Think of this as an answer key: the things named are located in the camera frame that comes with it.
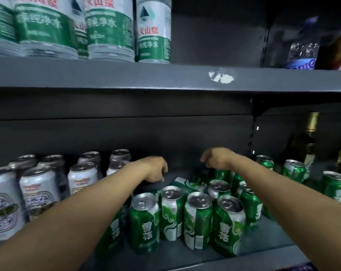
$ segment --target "person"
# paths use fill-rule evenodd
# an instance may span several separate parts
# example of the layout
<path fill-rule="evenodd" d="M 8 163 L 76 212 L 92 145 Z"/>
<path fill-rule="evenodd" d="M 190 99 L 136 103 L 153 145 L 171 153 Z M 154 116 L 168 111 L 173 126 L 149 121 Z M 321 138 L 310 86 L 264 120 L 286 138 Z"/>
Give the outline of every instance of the person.
<path fill-rule="evenodd" d="M 341 271 L 341 204 L 227 148 L 200 161 L 240 174 L 320 271 Z M 78 270 L 136 186 L 167 171 L 162 157 L 147 157 L 70 196 L 0 245 L 0 270 Z"/>

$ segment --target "right hand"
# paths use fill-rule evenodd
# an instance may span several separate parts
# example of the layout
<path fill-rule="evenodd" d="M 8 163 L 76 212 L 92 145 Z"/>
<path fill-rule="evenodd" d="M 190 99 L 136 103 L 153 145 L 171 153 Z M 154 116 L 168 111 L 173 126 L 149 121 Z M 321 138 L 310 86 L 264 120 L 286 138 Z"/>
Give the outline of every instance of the right hand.
<path fill-rule="evenodd" d="M 163 157 L 149 156 L 134 163 L 138 163 L 144 170 L 144 180 L 148 182 L 164 181 L 163 172 L 168 172 L 168 165 Z"/>
<path fill-rule="evenodd" d="M 206 162 L 206 167 L 218 170 L 229 170 L 233 151 L 224 147 L 210 147 L 203 152 L 200 158 L 201 163 Z"/>

